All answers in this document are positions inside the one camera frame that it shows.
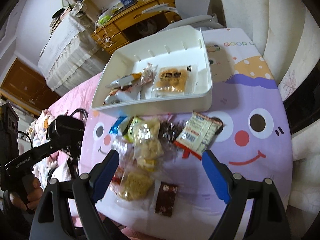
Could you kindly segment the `person's left hand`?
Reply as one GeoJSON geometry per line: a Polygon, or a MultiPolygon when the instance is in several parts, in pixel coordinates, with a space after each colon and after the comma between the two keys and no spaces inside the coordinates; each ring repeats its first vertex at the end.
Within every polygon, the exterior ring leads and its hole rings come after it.
{"type": "Polygon", "coordinates": [[[13,206],[17,207],[22,211],[27,209],[36,210],[40,199],[43,195],[43,189],[41,188],[41,183],[38,178],[34,178],[32,184],[30,185],[30,191],[27,195],[28,203],[27,205],[20,199],[17,193],[13,192],[10,194],[10,201],[13,206]]]}

